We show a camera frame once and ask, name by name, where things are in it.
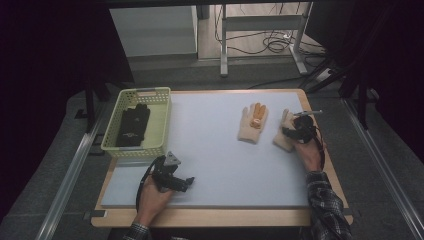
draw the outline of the gray floor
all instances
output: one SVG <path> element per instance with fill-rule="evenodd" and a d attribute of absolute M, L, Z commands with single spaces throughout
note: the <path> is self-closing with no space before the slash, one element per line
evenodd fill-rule
<path fill-rule="evenodd" d="M 285 57 L 233 58 L 228 78 L 219 76 L 218 61 L 197 61 L 192 56 L 137 58 L 130 59 L 130 63 L 136 82 L 128 84 L 129 87 L 168 86 L 172 90 L 290 89 L 297 88 L 301 83 L 293 60 Z M 315 94 L 308 94 L 308 99 L 312 109 L 325 112 L 316 119 L 355 217 L 351 226 L 355 239 L 416 239 L 338 97 L 339 85 L 340 82 L 335 82 Z M 106 112 L 110 114 L 120 89 L 114 85 L 108 85 L 108 88 L 113 94 L 113 99 L 106 103 Z M 4 218 L 0 226 L 0 239 L 34 239 L 37 235 L 84 136 L 86 120 L 75 119 L 77 111 L 84 108 L 83 93 L 69 99 L 62 127 L 39 169 Z M 369 132 L 405 194 L 422 215 L 424 190 L 419 184 L 424 181 L 423 164 L 384 122 L 373 104 L 368 105 L 367 114 Z M 103 121 L 99 133 L 105 129 Z M 98 146 L 93 146 L 91 151 L 98 152 Z M 108 155 L 89 155 L 85 159 L 52 239 L 108 239 L 111 229 L 91 226 L 89 215 L 96 204 L 109 162 Z M 190 232 L 190 229 L 185 231 L 192 239 L 205 239 L 205 235 L 197 238 L 199 235 Z M 119 238 L 119 233 L 112 233 Z M 276 233 L 284 234 L 284 231 L 260 229 L 258 233 L 268 234 L 267 239 L 274 239 Z M 248 238 L 243 235 L 243 229 L 238 229 L 227 237 L 219 238 L 240 239 L 240 236 L 254 239 L 253 236 L 257 235 L 250 234 Z"/>

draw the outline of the metal frame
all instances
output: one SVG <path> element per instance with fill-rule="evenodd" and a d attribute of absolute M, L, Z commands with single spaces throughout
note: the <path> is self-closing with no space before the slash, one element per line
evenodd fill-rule
<path fill-rule="evenodd" d="M 221 76 L 228 76 L 227 32 L 297 30 L 294 44 L 290 44 L 290 52 L 301 75 L 306 75 L 305 64 L 299 52 L 299 45 L 305 31 L 312 2 L 308 2 L 302 15 L 284 16 L 237 16 L 227 17 L 227 7 L 222 5 L 222 41 L 221 41 Z"/>

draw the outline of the white cabinet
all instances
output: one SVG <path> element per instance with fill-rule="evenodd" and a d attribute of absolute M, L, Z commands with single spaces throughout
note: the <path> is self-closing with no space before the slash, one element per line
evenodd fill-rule
<path fill-rule="evenodd" d="M 127 57 L 197 52 L 195 6 L 110 10 Z"/>

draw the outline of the black curtain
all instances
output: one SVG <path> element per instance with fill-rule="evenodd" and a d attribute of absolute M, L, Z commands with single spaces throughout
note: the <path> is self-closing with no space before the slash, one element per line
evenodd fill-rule
<path fill-rule="evenodd" d="M 0 31 L 3 217 L 84 81 L 100 88 L 133 77 L 106 5 L 1 1 Z"/>
<path fill-rule="evenodd" d="M 376 109 L 424 161 L 424 3 L 398 1 L 363 71 L 380 96 Z"/>

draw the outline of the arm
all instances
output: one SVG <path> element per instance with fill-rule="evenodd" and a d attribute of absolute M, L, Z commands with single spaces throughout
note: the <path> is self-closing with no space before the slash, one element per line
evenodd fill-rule
<path fill-rule="evenodd" d="M 316 143 L 313 140 L 306 144 L 297 141 L 292 143 L 308 172 L 306 183 L 314 239 L 352 239 L 350 226 L 343 215 L 343 202 L 332 190 L 327 174 L 321 169 Z"/>
<path fill-rule="evenodd" d="M 151 240 L 149 226 L 153 219 L 166 207 L 174 192 L 161 193 L 151 176 L 146 179 L 140 196 L 140 209 L 124 240 Z"/>

